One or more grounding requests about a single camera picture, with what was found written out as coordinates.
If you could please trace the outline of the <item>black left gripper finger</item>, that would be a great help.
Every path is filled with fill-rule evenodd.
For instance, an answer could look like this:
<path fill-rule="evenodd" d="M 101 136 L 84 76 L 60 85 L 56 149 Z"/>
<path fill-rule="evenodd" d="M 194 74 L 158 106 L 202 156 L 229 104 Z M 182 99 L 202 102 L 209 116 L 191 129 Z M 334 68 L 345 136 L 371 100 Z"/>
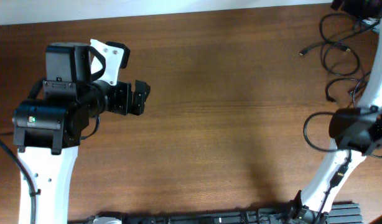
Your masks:
<path fill-rule="evenodd" d="M 151 92 L 151 87 L 146 82 L 140 80 L 136 80 L 135 87 L 133 98 L 143 97 L 146 100 Z"/>
<path fill-rule="evenodd" d="M 133 93 L 133 102 L 131 107 L 131 113 L 133 115 L 139 116 L 142 115 L 145 109 L 147 99 L 147 92 L 134 92 Z"/>

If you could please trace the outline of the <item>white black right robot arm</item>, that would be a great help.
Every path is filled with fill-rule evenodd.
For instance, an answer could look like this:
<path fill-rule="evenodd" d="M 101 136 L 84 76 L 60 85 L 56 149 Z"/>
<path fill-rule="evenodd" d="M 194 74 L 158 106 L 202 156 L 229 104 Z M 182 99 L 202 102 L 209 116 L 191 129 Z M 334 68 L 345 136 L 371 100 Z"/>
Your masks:
<path fill-rule="evenodd" d="M 313 149 L 326 153 L 323 163 L 310 184 L 299 191 L 283 215 L 286 223 L 327 223 L 333 201 L 353 170 L 374 151 L 382 148 L 382 1 L 332 1 L 334 16 L 356 21 L 360 29 L 352 36 L 378 29 L 378 48 L 371 72 L 358 79 L 355 89 L 363 90 L 351 108 L 329 112 L 330 148 L 313 144 L 307 134 L 309 121 L 322 116 L 311 114 L 304 122 L 303 135 Z"/>

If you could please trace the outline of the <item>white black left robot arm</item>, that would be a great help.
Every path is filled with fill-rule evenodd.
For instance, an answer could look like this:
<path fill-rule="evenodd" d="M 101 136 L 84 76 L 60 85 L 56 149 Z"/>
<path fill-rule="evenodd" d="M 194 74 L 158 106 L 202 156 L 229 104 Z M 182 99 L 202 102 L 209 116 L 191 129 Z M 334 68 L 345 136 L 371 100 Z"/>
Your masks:
<path fill-rule="evenodd" d="M 73 167 L 83 130 L 102 113 L 143 114 L 150 86 L 121 82 L 130 49 L 91 40 L 52 43 L 46 76 L 14 111 L 13 143 L 21 170 L 20 223 L 66 223 Z"/>

